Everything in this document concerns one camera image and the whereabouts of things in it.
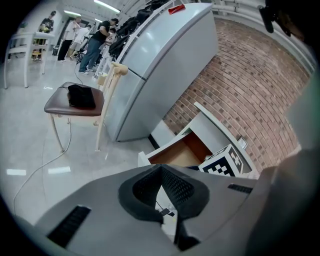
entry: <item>brick wall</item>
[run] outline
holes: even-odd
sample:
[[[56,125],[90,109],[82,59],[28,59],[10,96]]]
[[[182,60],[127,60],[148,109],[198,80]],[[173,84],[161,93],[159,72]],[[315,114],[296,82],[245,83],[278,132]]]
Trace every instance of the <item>brick wall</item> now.
[[[215,19],[218,54],[164,117],[177,134],[206,107],[238,139],[258,171],[276,165],[297,146],[285,111],[308,73],[280,44],[243,24]]]

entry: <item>man in black shirt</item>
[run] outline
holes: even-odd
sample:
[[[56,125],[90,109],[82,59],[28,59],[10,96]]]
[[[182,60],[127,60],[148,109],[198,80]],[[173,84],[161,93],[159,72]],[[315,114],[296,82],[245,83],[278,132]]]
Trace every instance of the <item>man in black shirt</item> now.
[[[98,31],[91,37],[88,43],[88,49],[80,64],[79,73],[87,75],[87,70],[91,70],[97,60],[97,56],[100,53],[99,47],[106,41],[109,36],[110,26],[117,25],[119,20],[113,18],[110,21],[105,20],[98,26]]]
[[[50,33],[54,30],[54,20],[53,17],[56,15],[56,11],[52,11],[48,18],[43,19],[40,24],[39,32]]]

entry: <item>brown chair seat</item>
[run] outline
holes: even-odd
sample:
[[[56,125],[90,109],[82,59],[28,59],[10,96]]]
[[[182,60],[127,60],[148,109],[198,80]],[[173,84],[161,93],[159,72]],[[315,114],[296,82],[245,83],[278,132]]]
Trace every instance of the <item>brown chair seat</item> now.
[[[68,88],[71,85],[90,87],[75,82],[65,82],[62,86]],[[58,88],[44,106],[44,112],[57,115],[97,117],[101,115],[104,106],[104,94],[99,89],[91,88],[95,102],[95,108],[74,107],[69,105],[68,90]]]

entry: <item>black clothing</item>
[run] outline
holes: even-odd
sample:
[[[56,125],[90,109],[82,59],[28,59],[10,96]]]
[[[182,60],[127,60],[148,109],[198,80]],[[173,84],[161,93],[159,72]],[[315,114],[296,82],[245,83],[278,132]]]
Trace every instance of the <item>black clothing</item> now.
[[[100,32],[99,29],[101,26],[105,27],[106,31],[109,32],[110,21],[105,20],[104,22],[100,23],[98,26],[98,31],[92,36],[93,39],[95,39],[103,44],[106,41],[107,37]]]
[[[64,40],[58,53],[58,61],[63,61],[69,50],[72,40]]]
[[[41,26],[42,24],[45,24],[45,27],[48,30],[44,31]],[[40,24],[39,32],[50,33],[53,30],[54,30],[54,21],[52,19],[45,18]]]

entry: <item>open drawer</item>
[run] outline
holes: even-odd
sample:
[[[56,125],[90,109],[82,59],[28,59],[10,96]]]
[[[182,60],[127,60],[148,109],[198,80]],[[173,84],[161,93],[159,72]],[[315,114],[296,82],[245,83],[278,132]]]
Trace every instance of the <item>open drawer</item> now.
[[[189,129],[150,154],[139,153],[138,166],[150,164],[172,164],[182,167],[198,166],[205,161],[206,156],[212,154],[201,139]]]

